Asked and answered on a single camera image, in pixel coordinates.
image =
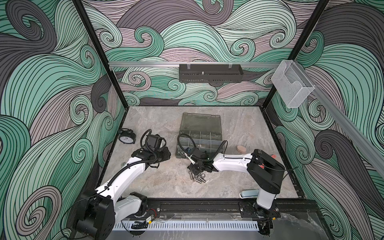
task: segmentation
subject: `white mesh file holder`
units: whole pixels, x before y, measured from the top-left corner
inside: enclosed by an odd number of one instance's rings
[[[283,60],[272,82],[287,108],[298,108],[314,90],[304,68],[293,60]]]

